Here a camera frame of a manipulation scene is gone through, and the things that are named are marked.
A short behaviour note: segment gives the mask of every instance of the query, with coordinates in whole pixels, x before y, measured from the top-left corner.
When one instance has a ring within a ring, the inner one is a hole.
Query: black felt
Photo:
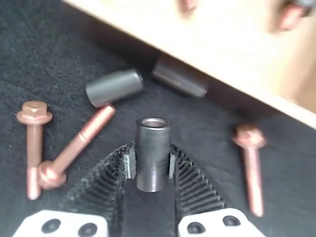
[[[110,47],[96,46],[84,37],[91,28],[89,18],[65,13],[57,0],[0,3],[1,236],[11,236],[27,215],[56,206],[98,161],[131,141],[135,121],[147,116],[174,123],[173,142],[205,164],[222,190],[266,236],[315,235],[315,131],[282,114],[257,121],[269,142],[260,151],[265,216],[255,218],[247,207],[238,149],[230,141],[231,127],[240,118],[205,99],[157,84],[146,63],[141,67],[146,90],[115,103],[115,117],[67,170],[67,185],[43,192],[36,201],[27,200],[25,127],[15,119],[22,103],[42,100],[53,113],[53,121],[44,128],[44,159],[53,159],[95,111],[85,95],[85,84],[131,64]],[[133,231],[123,233],[125,237],[173,236],[172,210],[163,205],[170,202],[168,190],[152,197],[139,194],[131,184],[127,193],[131,199],[124,228]]]

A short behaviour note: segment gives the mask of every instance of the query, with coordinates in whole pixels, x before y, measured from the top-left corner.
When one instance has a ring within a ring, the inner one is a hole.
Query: wooden panel
[[[273,34],[282,0],[200,0],[193,14],[177,0],[64,2],[316,128],[315,114],[293,104],[316,60],[316,14]]]

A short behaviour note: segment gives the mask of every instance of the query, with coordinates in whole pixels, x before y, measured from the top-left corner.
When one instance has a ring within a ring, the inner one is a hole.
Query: copper-colored bolt
[[[266,144],[262,132],[253,125],[243,124],[237,127],[233,141],[243,148],[248,200],[251,212],[261,217],[264,213],[261,187],[259,148]]]
[[[198,0],[181,0],[181,2],[186,11],[193,11],[198,7]]]
[[[297,4],[288,4],[281,12],[278,27],[281,31],[291,31],[304,16],[305,9]]]
[[[58,188],[65,183],[66,168],[101,131],[114,113],[115,108],[111,105],[99,109],[53,162],[44,161],[39,165],[39,184],[43,189]]]
[[[38,184],[38,166],[42,160],[43,125],[51,121],[53,115],[47,111],[47,105],[44,102],[28,101],[23,104],[22,111],[17,113],[16,118],[27,126],[27,196],[35,200],[41,193]]]

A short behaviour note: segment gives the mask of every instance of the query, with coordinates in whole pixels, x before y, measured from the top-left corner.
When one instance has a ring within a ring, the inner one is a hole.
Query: spacer hole
[[[188,225],[188,232],[189,234],[201,234],[204,233],[205,227],[199,222],[192,222]]]
[[[166,122],[159,118],[145,118],[142,120],[142,124],[147,127],[161,128],[166,126]]]
[[[97,233],[97,226],[93,223],[87,223],[80,227],[78,235],[80,237],[92,237]]]
[[[235,216],[225,216],[223,222],[225,226],[240,226],[240,221]]]
[[[44,234],[49,234],[49,233],[53,233],[56,230],[58,230],[59,226],[60,226],[60,220],[58,219],[51,219],[49,221],[46,221],[44,223],[44,225],[41,227],[41,231]]]

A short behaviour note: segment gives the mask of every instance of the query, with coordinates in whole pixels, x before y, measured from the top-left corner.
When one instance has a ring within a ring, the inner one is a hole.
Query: black cloth
[[[231,142],[231,127],[240,117],[216,103],[184,96],[156,83],[146,63],[141,67],[145,91],[115,103],[115,117],[67,170],[67,185],[43,192],[36,201],[27,200],[26,133],[15,118],[23,102],[45,101],[53,113],[53,120],[44,127],[43,153],[44,159],[52,160],[95,112],[84,91],[86,83],[131,64],[112,47],[100,47],[84,37],[91,27],[89,18],[63,11],[57,0],[0,3],[2,237],[11,236],[27,215],[56,206],[98,161],[133,140],[139,117],[149,116],[173,122],[173,142],[205,164],[236,207],[266,236],[315,235],[315,131],[280,113],[256,121],[268,139],[260,150],[265,215],[256,218],[248,210],[241,159]],[[133,231],[126,231],[125,237],[142,236],[141,228],[153,230],[149,232],[153,237],[174,236],[172,213],[163,206],[170,202],[168,189],[153,197],[137,192],[131,184],[127,193],[130,207],[124,212],[130,226],[125,228]]]

